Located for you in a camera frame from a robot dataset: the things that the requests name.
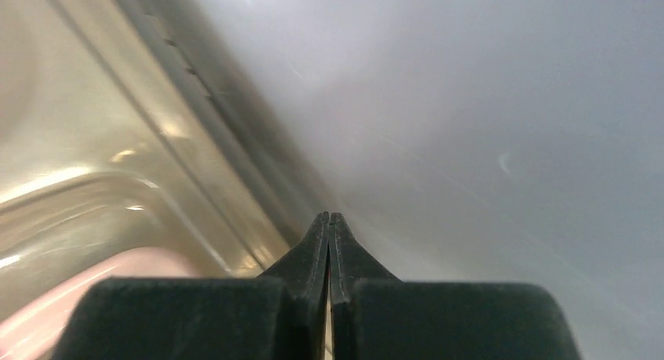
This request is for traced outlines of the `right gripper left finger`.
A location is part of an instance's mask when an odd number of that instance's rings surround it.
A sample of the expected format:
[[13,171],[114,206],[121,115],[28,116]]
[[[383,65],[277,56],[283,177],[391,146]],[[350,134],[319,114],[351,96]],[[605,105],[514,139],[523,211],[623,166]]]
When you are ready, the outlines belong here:
[[55,359],[315,359],[323,351],[330,216],[249,279],[105,279],[74,309]]

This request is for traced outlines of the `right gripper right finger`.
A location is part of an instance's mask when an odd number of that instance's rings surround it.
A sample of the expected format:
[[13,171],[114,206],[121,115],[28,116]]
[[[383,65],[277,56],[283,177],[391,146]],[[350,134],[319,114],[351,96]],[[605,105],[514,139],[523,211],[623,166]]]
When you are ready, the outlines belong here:
[[560,305],[528,283],[407,282],[332,214],[328,229],[336,359],[578,359]]

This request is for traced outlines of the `beige plastic tool box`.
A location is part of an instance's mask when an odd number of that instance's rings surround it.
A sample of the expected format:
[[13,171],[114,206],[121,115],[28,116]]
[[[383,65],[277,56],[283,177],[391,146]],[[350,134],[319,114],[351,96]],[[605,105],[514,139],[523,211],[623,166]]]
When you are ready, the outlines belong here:
[[294,219],[135,0],[1,0],[1,356],[109,277],[253,277]]

